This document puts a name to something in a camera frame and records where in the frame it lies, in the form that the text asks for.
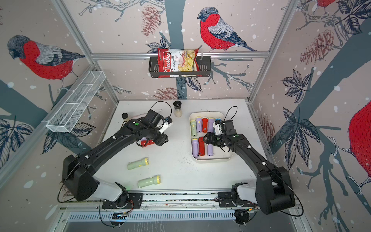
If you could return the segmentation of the green flashlight front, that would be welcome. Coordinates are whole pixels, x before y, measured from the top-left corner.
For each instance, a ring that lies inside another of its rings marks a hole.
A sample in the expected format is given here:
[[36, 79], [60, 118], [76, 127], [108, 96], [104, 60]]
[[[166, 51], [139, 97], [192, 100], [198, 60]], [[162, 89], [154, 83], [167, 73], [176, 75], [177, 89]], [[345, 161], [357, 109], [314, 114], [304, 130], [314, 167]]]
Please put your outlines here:
[[158, 185], [161, 183], [160, 175], [149, 177], [146, 179], [139, 180], [137, 183], [138, 188], [144, 188], [150, 185]]

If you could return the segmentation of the green flashlight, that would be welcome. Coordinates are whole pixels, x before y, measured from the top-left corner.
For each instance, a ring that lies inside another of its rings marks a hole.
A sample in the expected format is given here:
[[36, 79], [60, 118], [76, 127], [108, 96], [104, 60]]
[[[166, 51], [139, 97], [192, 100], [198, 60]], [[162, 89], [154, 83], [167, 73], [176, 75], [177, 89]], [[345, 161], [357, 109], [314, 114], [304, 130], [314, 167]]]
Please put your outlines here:
[[128, 170], [133, 170], [133, 169], [143, 167], [143, 166], [148, 166], [148, 165], [149, 165], [149, 158], [145, 157], [141, 160], [137, 160], [137, 161], [128, 163], [127, 164], [127, 169]]
[[198, 132], [197, 132], [197, 122], [196, 120], [191, 120], [190, 121], [190, 128], [191, 128], [191, 136], [192, 137], [197, 137]]
[[146, 179], [139, 180], [137, 183], [138, 188], [144, 188], [150, 185], [158, 185], [161, 183], [160, 175], [149, 177]]

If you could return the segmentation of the red flashlight white cap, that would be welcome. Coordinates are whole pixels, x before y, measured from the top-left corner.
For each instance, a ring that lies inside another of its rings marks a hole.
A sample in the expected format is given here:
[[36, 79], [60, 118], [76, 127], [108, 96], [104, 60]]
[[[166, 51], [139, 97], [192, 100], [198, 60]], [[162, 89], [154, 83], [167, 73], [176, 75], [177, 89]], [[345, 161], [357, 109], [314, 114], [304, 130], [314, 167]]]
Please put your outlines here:
[[208, 132], [208, 118], [207, 117], [203, 117], [202, 118], [202, 132], [203, 133], [207, 133]]

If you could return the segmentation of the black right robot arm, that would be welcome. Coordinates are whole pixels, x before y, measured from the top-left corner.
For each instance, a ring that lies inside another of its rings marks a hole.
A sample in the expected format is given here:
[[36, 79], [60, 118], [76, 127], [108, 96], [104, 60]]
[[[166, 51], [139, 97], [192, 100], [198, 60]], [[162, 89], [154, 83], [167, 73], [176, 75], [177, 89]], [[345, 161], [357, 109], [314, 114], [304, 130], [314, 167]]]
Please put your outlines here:
[[221, 131], [221, 134], [207, 132], [203, 141], [215, 147], [228, 147], [249, 166], [256, 176], [254, 202], [264, 214], [283, 211], [296, 205], [287, 169], [275, 166], [258, 153], [246, 136], [236, 132], [232, 120], [220, 122], [216, 125], [216, 130]]

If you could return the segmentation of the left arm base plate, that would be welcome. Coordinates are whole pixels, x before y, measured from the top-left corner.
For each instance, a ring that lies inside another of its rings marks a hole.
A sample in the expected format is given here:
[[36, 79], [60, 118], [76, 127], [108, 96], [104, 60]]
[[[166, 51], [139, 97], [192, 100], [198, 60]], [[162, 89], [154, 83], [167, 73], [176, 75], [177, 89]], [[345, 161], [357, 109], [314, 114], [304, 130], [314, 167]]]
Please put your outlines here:
[[120, 196], [116, 201], [103, 200], [102, 209], [139, 209], [142, 205], [143, 193], [128, 193]]

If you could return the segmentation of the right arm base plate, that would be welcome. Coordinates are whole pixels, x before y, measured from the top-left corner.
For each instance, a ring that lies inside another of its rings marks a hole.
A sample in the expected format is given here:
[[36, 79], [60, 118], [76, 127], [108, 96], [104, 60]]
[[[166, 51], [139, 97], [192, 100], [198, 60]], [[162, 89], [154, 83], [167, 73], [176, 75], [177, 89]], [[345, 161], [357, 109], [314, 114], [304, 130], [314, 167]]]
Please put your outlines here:
[[257, 208], [258, 205], [247, 201], [242, 200], [235, 191], [226, 191], [226, 192], [218, 192], [217, 196], [214, 198], [214, 201], [218, 203], [220, 208], [241, 208], [241, 207], [249, 207], [249, 208]]

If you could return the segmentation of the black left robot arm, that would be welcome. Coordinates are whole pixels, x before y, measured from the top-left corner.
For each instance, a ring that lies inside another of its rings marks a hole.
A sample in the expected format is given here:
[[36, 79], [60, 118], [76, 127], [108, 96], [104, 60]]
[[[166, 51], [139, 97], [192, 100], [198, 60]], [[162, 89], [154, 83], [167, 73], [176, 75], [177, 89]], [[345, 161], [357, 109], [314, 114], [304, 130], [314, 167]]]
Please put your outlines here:
[[164, 133], [171, 126], [171, 117], [163, 117], [154, 110], [149, 110], [145, 117], [131, 119], [110, 138], [94, 149], [79, 156], [69, 155], [63, 161], [62, 184], [78, 201], [88, 198], [105, 199], [125, 205], [128, 191], [118, 182], [109, 183], [95, 178], [97, 171], [124, 148], [137, 144], [142, 138], [162, 146], [169, 141]]

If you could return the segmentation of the purple flashlight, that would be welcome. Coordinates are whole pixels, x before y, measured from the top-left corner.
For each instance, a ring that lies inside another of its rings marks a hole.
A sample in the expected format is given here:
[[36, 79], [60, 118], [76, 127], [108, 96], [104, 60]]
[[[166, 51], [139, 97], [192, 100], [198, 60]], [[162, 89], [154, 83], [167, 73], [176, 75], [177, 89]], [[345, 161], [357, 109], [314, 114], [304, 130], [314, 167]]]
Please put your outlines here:
[[196, 129], [197, 133], [202, 133], [203, 123], [201, 117], [196, 117]]
[[214, 133], [214, 122], [215, 122], [214, 118], [208, 118], [208, 124], [207, 124], [208, 132]]
[[213, 156], [214, 155], [213, 145], [211, 145], [211, 144], [207, 145], [207, 155], [208, 156]]
[[192, 138], [192, 155], [194, 158], [199, 157], [199, 140], [197, 138]]

